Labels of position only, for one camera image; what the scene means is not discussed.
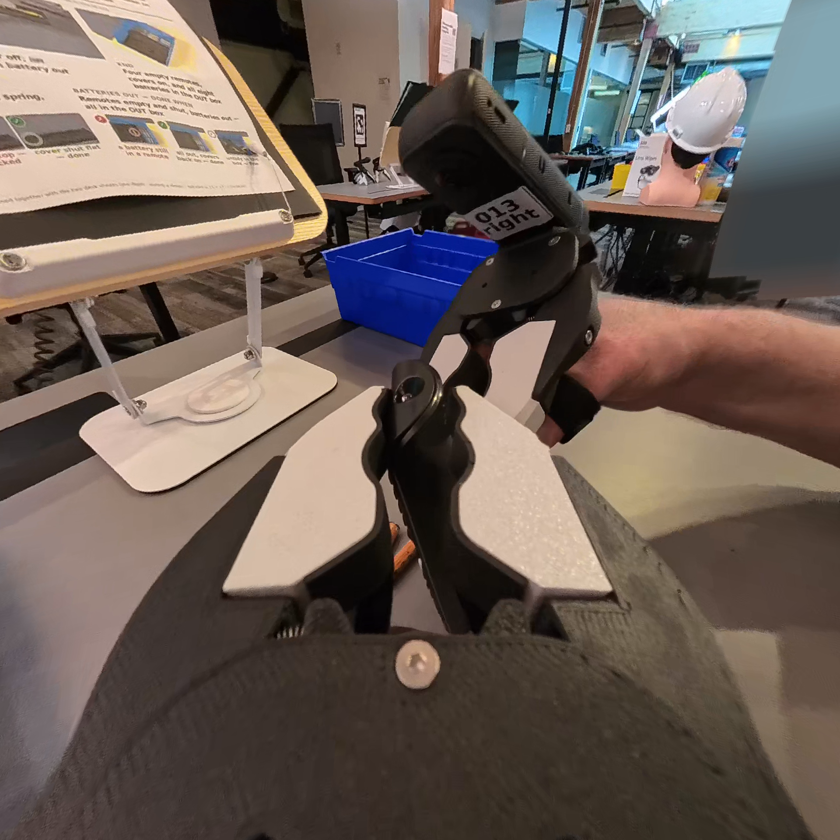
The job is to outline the printed instruction sheet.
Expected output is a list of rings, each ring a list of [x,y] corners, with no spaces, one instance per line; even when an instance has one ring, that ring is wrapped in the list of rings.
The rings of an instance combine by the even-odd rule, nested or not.
[[[169,2],[1,2],[1,212],[294,193]]]

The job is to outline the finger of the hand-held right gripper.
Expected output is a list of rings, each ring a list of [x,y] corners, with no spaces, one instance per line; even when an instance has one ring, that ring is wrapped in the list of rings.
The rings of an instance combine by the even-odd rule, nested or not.
[[[422,349],[420,361],[437,389],[470,386],[469,352],[469,344],[461,334],[433,331]]]
[[[484,397],[521,424],[537,404],[532,392],[555,323],[534,320],[521,325],[496,341],[486,358],[490,378]]]

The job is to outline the wooden top table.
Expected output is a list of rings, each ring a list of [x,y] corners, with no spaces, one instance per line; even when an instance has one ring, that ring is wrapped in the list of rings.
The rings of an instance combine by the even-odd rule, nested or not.
[[[609,185],[583,190],[602,290],[692,303],[707,290],[726,204],[648,206]]]

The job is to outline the grey desk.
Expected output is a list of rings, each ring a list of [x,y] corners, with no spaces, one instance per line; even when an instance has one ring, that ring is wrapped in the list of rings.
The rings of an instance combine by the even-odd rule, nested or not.
[[[339,383],[184,487],[159,496],[88,458],[2,501],[2,838],[38,799],[102,666],[152,583],[273,455],[415,345],[318,336]],[[603,408],[569,463],[650,543],[701,611],[763,746],[812,832],[838,838],[838,470],[659,409]]]

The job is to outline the black office chair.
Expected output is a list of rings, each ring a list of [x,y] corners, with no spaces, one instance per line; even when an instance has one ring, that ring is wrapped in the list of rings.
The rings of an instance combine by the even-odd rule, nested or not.
[[[281,124],[280,135],[315,186],[335,186],[344,183],[333,129],[328,124]],[[323,258],[323,252],[350,242],[348,218],[355,214],[355,206],[327,199],[328,210],[325,245],[303,252],[298,258],[303,276],[312,277],[312,266]]]

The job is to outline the black remote control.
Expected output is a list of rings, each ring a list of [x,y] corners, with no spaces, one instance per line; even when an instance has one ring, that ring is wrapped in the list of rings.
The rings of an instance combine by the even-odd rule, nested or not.
[[[427,588],[448,632],[476,634],[486,616],[457,592],[453,580],[460,559],[451,500],[454,404],[436,370],[420,360],[394,367],[386,396],[380,413],[387,475]]]

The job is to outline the person's right forearm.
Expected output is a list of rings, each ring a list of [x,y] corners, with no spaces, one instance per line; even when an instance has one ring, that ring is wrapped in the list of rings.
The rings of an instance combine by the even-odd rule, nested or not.
[[[839,330],[755,308],[657,305],[653,404],[839,466]]]

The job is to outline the black table leg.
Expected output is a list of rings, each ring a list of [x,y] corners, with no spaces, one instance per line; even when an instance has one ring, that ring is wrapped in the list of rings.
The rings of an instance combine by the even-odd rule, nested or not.
[[[154,282],[139,285],[139,291],[154,320],[163,343],[172,343],[182,336],[167,307],[161,290]]]

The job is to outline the person's right hand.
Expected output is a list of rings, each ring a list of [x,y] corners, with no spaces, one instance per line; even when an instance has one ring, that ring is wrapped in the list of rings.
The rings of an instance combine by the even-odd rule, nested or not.
[[[664,407],[672,370],[661,354],[674,337],[675,310],[627,297],[602,297],[600,305],[600,332],[567,375],[616,410]]]

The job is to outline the white hard hat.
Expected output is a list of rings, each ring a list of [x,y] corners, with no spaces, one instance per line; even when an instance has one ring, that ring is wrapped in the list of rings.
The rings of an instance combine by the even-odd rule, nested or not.
[[[665,119],[668,136],[684,152],[714,152],[731,138],[746,101],[737,70],[726,66],[707,74],[673,101]]]

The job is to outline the blue plastic bin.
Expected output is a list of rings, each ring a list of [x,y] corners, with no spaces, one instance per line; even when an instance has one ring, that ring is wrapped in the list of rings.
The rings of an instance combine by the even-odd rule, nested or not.
[[[404,229],[324,258],[342,320],[424,346],[469,274],[497,250],[488,239]]]

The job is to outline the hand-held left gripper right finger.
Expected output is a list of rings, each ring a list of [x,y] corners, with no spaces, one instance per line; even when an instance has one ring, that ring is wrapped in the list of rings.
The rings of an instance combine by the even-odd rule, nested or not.
[[[602,601],[614,588],[549,450],[467,386],[450,396],[449,585],[458,632],[501,601],[535,617],[554,600]]]

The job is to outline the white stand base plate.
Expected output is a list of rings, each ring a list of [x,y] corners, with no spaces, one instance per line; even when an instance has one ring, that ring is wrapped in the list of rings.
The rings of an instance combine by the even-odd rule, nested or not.
[[[140,396],[130,397],[104,344],[89,300],[72,303],[108,388],[118,402],[80,428],[80,440],[131,489],[180,487],[336,387],[337,376],[263,344],[259,259],[245,263],[245,347]]]

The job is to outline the wooden book stand board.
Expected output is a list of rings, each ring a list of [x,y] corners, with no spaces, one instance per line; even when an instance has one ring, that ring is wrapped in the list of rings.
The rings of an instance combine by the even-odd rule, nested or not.
[[[109,196],[2,215],[2,318],[255,256],[320,234],[326,206],[234,64],[200,38],[247,109],[291,192],[239,196]]]

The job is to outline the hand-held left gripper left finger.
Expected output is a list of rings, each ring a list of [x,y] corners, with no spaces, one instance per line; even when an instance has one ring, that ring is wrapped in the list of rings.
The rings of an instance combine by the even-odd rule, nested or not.
[[[392,616],[393,551],[381,486],[390,391],[370,387],[289,448],[224,581],[234,599],[331,599],[362,634]]]

